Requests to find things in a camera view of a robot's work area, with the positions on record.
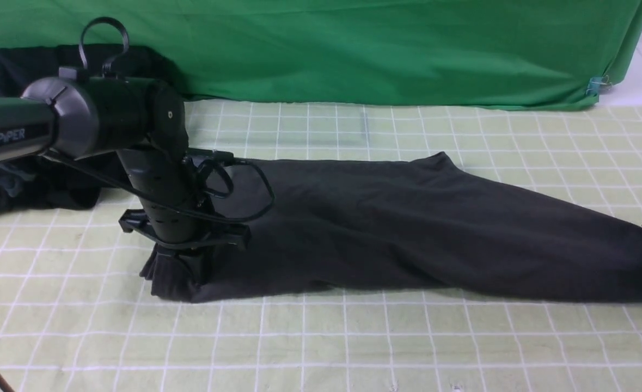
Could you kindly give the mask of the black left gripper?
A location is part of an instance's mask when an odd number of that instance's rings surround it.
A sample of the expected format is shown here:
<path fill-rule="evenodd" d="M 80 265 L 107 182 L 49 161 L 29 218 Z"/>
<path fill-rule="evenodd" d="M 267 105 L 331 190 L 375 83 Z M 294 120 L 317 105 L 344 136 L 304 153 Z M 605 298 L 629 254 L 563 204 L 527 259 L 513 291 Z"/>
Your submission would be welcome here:
<path fill-rule="evenodd" d="M 216 251 L 224 246 L 245 249 L 251 234 L 238 223 L 216 223 L 169 210 L 126 210 L 119 225 L 155 244 L 154 255 L 167 266 L 177 265 L 197 284 L 206 283 L 213 271 Z"/>

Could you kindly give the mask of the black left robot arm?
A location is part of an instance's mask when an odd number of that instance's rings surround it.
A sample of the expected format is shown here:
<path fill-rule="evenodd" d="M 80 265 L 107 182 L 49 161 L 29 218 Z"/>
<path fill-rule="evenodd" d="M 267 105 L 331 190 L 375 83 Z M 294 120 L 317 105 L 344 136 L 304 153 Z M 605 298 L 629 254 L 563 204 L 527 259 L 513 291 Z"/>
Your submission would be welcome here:
<path fill-rule="evenodd" d="M 119 219 L 122 231 L 155 243 L 156 260 L 173 261 L 206 280 L 215 251 L 244 249 L 244 218 L 214 211 L 212 199 L 233 191 L 225 151 L 189 148 L 183 99 L 166 82 L 147 78 L 48 77 L 21 97 L 0 97 L 0 163 L 39 155 L 116 188 L 121 183 L 78 160 L 117 153 L 142 208 Z"/>

